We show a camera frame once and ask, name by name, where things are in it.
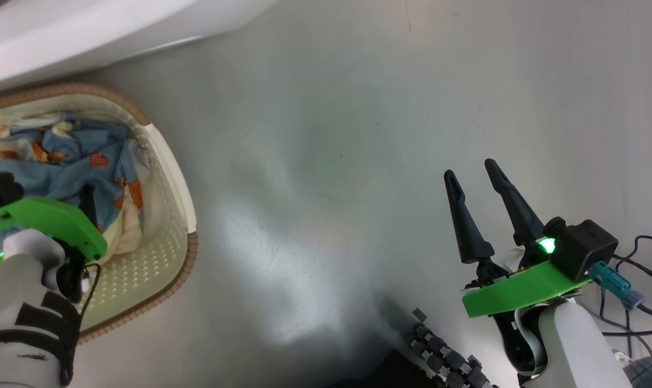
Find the metallic surface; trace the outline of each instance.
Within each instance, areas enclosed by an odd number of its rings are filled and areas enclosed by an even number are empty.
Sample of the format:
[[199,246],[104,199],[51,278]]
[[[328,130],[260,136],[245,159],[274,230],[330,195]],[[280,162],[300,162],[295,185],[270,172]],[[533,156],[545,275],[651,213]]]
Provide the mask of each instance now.
[[495,324],[462,307],[475,269],[442,174],[499,257],[488,157],[542,219],[652,231],[652,1],[632,3],[283,0],[77,77],[160,128],[200,247],[168,302],[77,349],[74,386],[326,386],[401,346],[415,307],[515,386]]

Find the teal connector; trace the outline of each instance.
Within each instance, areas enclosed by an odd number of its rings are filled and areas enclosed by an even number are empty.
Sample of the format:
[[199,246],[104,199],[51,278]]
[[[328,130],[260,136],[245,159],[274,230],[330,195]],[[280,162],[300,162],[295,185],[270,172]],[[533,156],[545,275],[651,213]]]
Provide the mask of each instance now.
[[644,296],[633,290],[630,282],[605,262],[594,263],[589,269],[588,277],[602,289],[616,295],[627,310],[634,310],[644,302]]

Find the green bracket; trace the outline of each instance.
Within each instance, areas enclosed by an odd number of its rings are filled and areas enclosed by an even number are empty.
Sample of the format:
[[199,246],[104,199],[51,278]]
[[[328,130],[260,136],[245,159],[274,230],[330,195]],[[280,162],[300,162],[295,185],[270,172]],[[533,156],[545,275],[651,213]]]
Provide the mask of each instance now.
[[0,208],[0,230],[21,224],[79,249],[86,262],[106,255],[108,243],[76,206],[44,197],[24,198]]
[[582,287],[590,280],[575,283],[547,261],[494,285],[475,290],[462,297],[469,317],[481,317],[513,311],[553,299]]

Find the white plastic basket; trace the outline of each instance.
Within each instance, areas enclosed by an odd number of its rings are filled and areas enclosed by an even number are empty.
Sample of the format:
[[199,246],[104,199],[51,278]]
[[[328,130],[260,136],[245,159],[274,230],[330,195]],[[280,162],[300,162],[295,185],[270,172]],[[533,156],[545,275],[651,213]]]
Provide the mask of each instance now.
[[[197,252],[196,216],[173,153],[141,110],[114,91],[88,84],[46,86],[0,96],[0,136],[22,118],[56,111],[104,115],[128,126],[146,153],[155,192],[143,191],[144,223],[155,235],[133,252],[104,263],[81,325],[80,343],[101,336],[171,297],[192,271]],[[147,197],[155,201],[146,206]]]

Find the brown woven rim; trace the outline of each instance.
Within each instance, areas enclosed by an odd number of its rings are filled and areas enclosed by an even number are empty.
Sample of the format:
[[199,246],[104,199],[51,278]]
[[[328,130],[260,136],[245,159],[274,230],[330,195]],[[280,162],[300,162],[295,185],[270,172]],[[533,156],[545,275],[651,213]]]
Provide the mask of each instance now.
[[[136,120],[141,125],[148,125],[151,123],[151,121],[148,119],[148,117],[146,117],[141,109],[139,109],[138,106],[136,106],[133,102],[124,98],[123,95],[120,95],[119,93],[111,91],[108,88],[104,88],[102,86],[80,83],[43,86],[42,88],[35,88],[28,91],[13,93],[11,95],[0,96],[0,110],[9,108],[10,106],[65,95],[99,96],[100,98],[108,99],[109,101],[112,101],[113,103],[116,103],[117,105],[126,109],[129,113],[132,114],[132,116],[134,116],[134,118],[136,118]],[[196,262],[197,248],[197,233],[194,232],[188,234],[187,255],[184,259],[182,267],[180,268],[180,271],[177,273],[177,275],[175,275],[175,278],[172,280],[172,282],[168,283],[168,285],[163,287],[162,290],[151,295],[143,302],[129,307],[129,309],[122,311],[120,314],[114,315],[113,317],[82,331],[81,337],[79,337],[79,344],[84,344],[96,337],[102,336],[103,334],[112,331],[113,329],[116,329],[117,327],[122,326],[123,324],[151,310],[153,307],[158,306],[173,296],[173,294],[175,294],[177,290],[182,287],[189,275],[192,273],[194,263]]]
[[123,95],[109,90],[108,88],[104,88],[103,86],[82,84],[78,82],[43,86],[42,88],[29,89],[11,95],[0,96],[0,109],[39,101],[41,99],[55,98],[55,96],[66,95],[93,95],[109,99],[113,103],[125,108],[141,125],[149,125],[151,123],[151,120],[144,115],[143,111],[141,111],[135,103],[124,98]]

